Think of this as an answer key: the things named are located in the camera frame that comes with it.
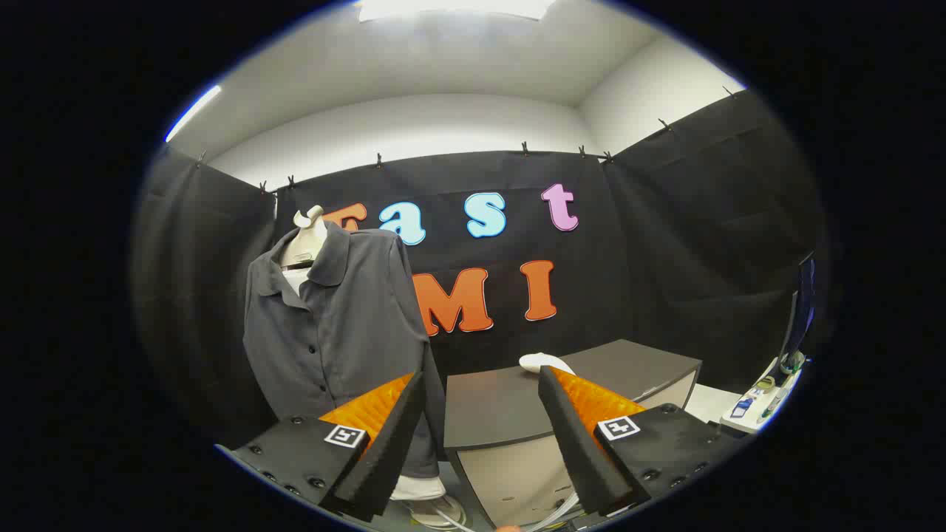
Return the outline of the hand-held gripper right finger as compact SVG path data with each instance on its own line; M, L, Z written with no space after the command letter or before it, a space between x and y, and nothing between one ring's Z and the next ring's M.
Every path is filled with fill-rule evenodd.
M538 395L585 512L601 516L682 491L746 448L683 408L646 408L553 366Z

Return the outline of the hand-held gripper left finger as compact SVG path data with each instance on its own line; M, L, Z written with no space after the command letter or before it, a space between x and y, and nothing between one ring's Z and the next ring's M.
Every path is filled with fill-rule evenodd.
M291 415L229 459L306 508L371 522L398 484L425 402L423 372L412 372L327 414Z

